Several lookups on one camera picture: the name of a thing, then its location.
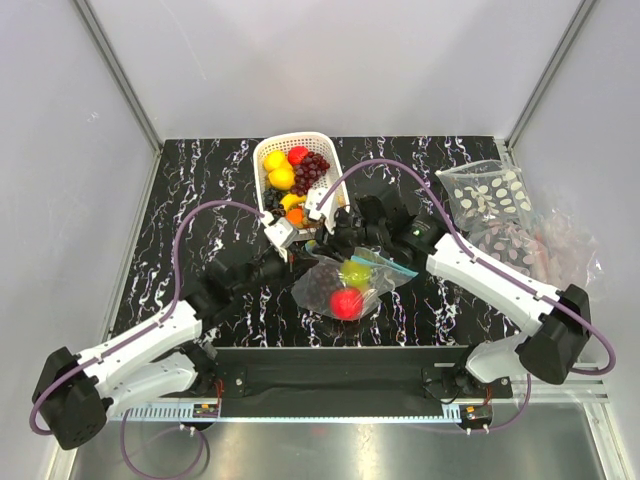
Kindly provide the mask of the green pear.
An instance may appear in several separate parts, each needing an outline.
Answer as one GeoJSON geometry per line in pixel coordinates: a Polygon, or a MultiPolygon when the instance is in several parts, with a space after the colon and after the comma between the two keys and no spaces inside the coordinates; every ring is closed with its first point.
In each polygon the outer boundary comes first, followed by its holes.
{"type": "Polygon", "coordinates": [[[345,286],[362,289],[369,285],[371,267],[353,260],[345,261],[340,267],[340,276],[345,286]]]}

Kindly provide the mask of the clear zip top bag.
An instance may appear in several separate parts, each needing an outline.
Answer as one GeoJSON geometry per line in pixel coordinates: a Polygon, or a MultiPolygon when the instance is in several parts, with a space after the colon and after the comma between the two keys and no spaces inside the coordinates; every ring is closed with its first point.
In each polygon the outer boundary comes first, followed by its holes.
{"type": "Polygon", "coordinates": [[[380,297],[413,280],[417,273],[376,251],[357,247],[337,260],[313,253],[315,264],[294,283],[297,305],[335,320],[351,322],[371,313],[380,297]]]}

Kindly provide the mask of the red apple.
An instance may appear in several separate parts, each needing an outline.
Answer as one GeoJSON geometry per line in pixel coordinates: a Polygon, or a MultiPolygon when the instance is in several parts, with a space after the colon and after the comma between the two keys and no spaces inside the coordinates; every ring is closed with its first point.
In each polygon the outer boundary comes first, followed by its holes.
{"type": "Polygon", "coordinates": [[[361,317],[364,306],[362,293],[353,287],[334,291],[329,298],[332,316],[341,321],[353,321],[361,317]]]}

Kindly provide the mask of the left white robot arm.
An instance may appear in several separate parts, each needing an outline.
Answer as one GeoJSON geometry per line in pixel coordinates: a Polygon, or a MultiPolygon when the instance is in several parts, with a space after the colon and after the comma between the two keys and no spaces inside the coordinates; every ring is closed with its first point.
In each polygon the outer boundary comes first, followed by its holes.
{"type": "Polygon", "coordinates": [[[244,264],[215,261],[176,300],[135,327],[79,353],[55,350],[32,395],[32,430],[72,450],[139,403],[183,391],[208,394],[216,372],[199,341],[235,314],[245,294],[273,283],[291,284],[316,263],[302,251],[282,259],[274,248],[244,264]]]}

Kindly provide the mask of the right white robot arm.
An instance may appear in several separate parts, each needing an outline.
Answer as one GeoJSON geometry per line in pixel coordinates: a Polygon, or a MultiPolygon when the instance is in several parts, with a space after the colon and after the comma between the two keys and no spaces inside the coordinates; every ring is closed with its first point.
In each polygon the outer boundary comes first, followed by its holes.
{"type": "Polygon", "coordinates": [[[365,196],[352,206],[336,197],[315,206],[310,215],[324,225],[317,241],[346,254],[357,247],[379,247],[400,265],[452,282],[511,320],[518,334],[471,345],[443,376],[476,396],[502,377],[530,374],[552,385],[562,384],[590,338],[576,315],[589,311],[584,290],[559,290],[529,278],[473,247],[449,230],[436,215],[412,215],[398,199],[365,196]]]}

